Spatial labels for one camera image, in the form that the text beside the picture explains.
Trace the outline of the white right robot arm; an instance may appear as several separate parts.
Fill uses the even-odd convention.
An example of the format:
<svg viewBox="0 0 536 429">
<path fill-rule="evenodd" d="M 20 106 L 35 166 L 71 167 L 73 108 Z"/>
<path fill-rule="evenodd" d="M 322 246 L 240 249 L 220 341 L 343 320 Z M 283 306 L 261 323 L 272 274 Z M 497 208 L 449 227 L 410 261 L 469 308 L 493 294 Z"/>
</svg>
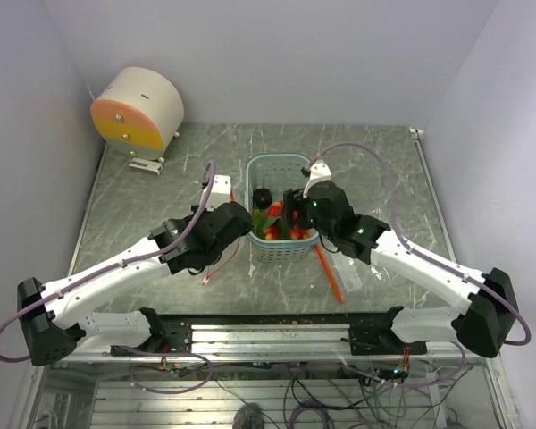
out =
<svg viewBox="0 0 536 429">
<path fill-rule="evenodd" d="M 314 229 L 339 253 L 398 273 L 446 302 L 442 308 L 402 308 L 377 330 L 377 346 L 398 352 L 417 341 L 457 341 L 483 358 L 496 357 L 518 310 L 510 276 L 454 264 L 406 240 L 395 228 L 355 213 L 345 192 L 331 181 L 283 194 L 285 223 Z"/>
</svg>

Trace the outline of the light blue plastic basket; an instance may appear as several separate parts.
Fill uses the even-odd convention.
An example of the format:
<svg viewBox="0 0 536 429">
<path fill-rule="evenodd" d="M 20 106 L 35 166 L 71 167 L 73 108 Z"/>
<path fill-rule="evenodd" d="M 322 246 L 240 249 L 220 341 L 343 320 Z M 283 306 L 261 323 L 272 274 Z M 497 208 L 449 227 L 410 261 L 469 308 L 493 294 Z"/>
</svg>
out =
<svg viewBox="0 0 536 429">
<path fill-rule="evenodd" d="M 284 194 L 307 183 L 301 172 L 307 162 L 307 157 L 293 153 L 261 154 L 247 162 L 245 207 L 253 216 L 248 237 L 261 262 L 302 260 L 318 239 L 317 232 L 299 226 L 298 214 L 284 214 Z"/>
</svg>

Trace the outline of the clear zip bag orange zipper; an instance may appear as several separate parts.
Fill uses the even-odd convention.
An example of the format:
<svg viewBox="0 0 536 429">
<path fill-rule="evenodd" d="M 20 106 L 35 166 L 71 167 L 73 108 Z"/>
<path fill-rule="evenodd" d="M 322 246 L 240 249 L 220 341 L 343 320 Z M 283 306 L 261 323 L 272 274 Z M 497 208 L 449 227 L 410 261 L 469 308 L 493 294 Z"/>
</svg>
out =
<svg viewBox="0 0 536 429">
<path fill-rule="evenodd" d="M 238 237 L 232 242 L 225 250 L 223 250 L 218 262 L 213 265 L 209 265 L 205 270 L 202 283 L 208 285 L 212 279 L 218 274 L 233 258 L 237 255 L 240 247 L 241 238 Z"/>
</svg>

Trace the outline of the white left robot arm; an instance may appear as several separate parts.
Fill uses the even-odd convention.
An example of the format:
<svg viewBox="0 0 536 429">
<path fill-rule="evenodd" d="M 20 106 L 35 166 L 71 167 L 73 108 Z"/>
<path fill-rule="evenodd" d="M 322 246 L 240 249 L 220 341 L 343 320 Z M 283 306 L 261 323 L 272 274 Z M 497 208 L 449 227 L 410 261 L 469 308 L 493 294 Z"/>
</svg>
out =
<svg viewBox="0 0 536 429">
<path fill-rule="evenodd" d="M 145 355 L 172 349 L 173 334 L 151 308 L 99 313 L 97 308 L 134 287 L 183 270 L 202 272 L 253 227 L 251 214 L 230 201 L 212 211 L 169 219 L 136 244 L 98 265 L 59 281 L 34 277 L 18 285 L 18 308 L 29 359 L 51 365 L 76 349 L 130 347 Z"/>
</svg>

